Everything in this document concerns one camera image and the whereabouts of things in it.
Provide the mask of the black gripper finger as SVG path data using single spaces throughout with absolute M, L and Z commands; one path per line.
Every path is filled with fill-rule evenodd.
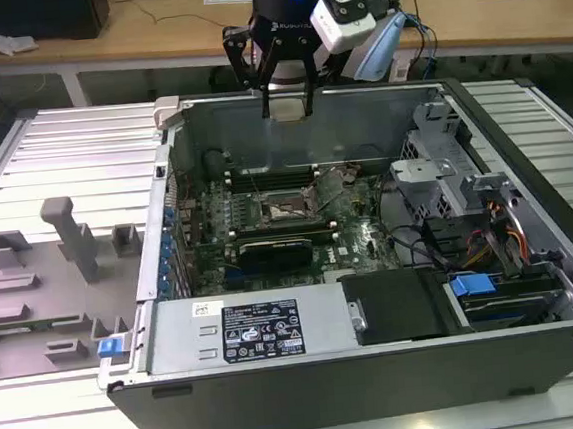
M 236 79 L 243 88 L 259 90 L 262 101 L 262 118 L 270 117 L 270 89 L 272 75 L 280 61 L 279 38 L 271 31 L 271 23 L 255 23 L 244 27 L 224 27 L 222 29 L 223 45 L 229 64 Z M 258 47 L 260 62 L 256 68 L 245 61 L 243 53 L 248 43 L 251 48 Z
M 308 48 L 302 51 L 302 63 L 305 69 L 305 82 L 304 82 L 304 111 L 305 115 L 313 114 L 314 93 L 317 85 L 318 75 L 316 64 L 314 62 L 314 53 Z

